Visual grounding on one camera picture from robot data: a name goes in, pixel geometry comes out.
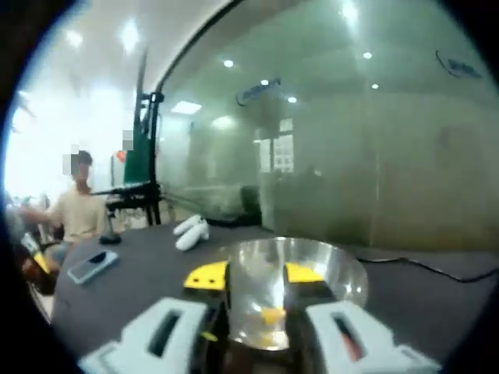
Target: glass partition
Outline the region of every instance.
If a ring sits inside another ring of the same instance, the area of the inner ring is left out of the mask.
[[[157,177],[191,210],[257,204],[278,235],[344,244],[499,242],[496,86],[437,1],[245,0],[162,92]]]

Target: person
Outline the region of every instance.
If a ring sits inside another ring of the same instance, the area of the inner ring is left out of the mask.
[[[57,272],[68,253],[82,240],[102,234],[106,228],[106,208],[104,200],[90,195],[87,184],[92,156],[85,150],[72,155],[71,174],[75,185],[64,192],[48,213],[20,207],[19,213],[28,222],[35,224],[50,223],[64,227],[61,243],[49,247],[45,259],[51,271]],[[23,270],[30,271],[31,263],[24,263]]]

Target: stainless steel bowl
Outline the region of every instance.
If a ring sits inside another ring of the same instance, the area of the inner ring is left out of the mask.
[[[366,304],[366,271],[355,257],[333,245],[272,238],[242,242],[228,251],[229,336],[244,345],[266,351],[288,348],[283,313],[286,263],[296,263],[321,275],[338,300],[350,300],[362,307]]]

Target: white vr controller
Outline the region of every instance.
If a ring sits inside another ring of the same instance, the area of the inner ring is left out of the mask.
[[[191,249],[199,240],[208,240],[210,231],[206,220],[196,214],[174,228],[173,235],[181,235],[175,243],[175,247],[180,251],[186,251]]]

